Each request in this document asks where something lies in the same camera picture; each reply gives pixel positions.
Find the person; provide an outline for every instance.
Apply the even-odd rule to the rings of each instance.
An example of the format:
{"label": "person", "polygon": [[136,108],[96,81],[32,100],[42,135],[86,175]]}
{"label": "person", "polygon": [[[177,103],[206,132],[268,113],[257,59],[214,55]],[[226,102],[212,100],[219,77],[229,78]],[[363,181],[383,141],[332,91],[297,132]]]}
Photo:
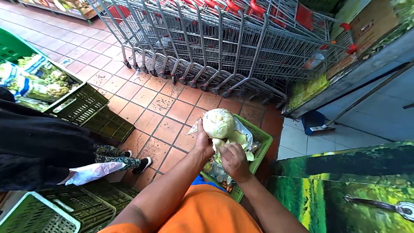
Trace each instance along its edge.
{"label": "person", "polygon": [[[214,154],[202,119],[192,150],[166,174],[144,188],[99,233],[262,232],[248,212],[227,192],[210,184],[194,184]],[[307,232],[307,229],[250,173],[237,143],[219,148],[224,170],[236,180],[252,204],[265,232]]]}
{"label": "person", "polygon": [[123,162],[121,170],[143,172],[149,157],[132,158],[132,151],[99,146],[88,129],[15,103],[0,87],[0,192],[41,190],[68,181],[70,168],[94,163]]}

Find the patterned leggings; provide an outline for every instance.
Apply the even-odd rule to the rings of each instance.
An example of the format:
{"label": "patterned leggings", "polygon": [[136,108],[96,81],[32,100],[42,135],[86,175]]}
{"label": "patterned leggings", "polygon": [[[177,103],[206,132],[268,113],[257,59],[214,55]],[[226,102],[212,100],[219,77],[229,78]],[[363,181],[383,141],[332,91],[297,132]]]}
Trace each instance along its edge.
{"label": "patterned leggings", "polygon": [[107,163],[107,162],[122,162],[126,164],[125,167],[118,171],[128,170],[136,168],[140,165],[141,160],[136,158],[124,157],[124,152],[113,146],[100,146],[94,145],[95,151],[95,162],[96,163]]}

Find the black jacket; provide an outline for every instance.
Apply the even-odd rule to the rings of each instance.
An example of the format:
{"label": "black jacket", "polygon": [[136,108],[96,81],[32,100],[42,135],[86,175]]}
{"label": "black jacket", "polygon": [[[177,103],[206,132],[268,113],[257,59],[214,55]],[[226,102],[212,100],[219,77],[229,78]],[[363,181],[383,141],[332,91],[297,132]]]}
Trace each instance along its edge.
{"label": "black jacket", "polygon": [[89,130],[14,103],[0,87],[0,191],[37,190],[95,163]]}

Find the tile floor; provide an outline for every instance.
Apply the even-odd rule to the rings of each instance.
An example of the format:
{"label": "tile floor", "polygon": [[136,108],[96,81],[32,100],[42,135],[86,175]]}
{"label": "tile floor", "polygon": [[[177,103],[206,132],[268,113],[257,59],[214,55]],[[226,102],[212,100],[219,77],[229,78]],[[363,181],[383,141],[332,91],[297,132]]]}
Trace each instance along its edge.
{"label": "tile floor", "polygon": [[194,135],[184,132],[203,112],[217,107],[241,115],[274,137],[256,173],[263,182],[269,177],[269,165],[276,158],[283,123],[274,105],[263,106],[239,98],[222,99],[189,86],[174,86],[171,80],[136,73],[123,65],[119,43],[100,19],[89,25],[83,20],[2,1],[0,27],[28,40],[52,60],[68,60],[65,64],[68,70],[93,85],[110,99],[112,111],[135,125],[136,129],[119,147],[132,150],[138,158],[150,156],[154,163],[141,175],[118,172],[110,180],[122,179],[142,190],[168,172],[192,148]]}
{"label": "tile floor", "polygon": [[301,121],[285,118],[277,159],[282,160],[385,143],[390,143],[390,141],[343,125],[336,125],[335,131],[317,136],[307,136],[303,131]]}

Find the cardboard box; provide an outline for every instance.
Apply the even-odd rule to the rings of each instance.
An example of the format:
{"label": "cardboard box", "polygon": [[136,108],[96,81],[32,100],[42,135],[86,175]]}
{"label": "cardboard box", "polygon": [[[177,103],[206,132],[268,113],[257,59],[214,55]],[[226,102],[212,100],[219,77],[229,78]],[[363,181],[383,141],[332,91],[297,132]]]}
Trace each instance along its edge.
{"label": "cardboard box", "polygon": [[398,24],[399,20],[389,0],[372,0],[349,24],[357,47],[356,53],[331,66],[327,71],[327,79],[358,60]]}

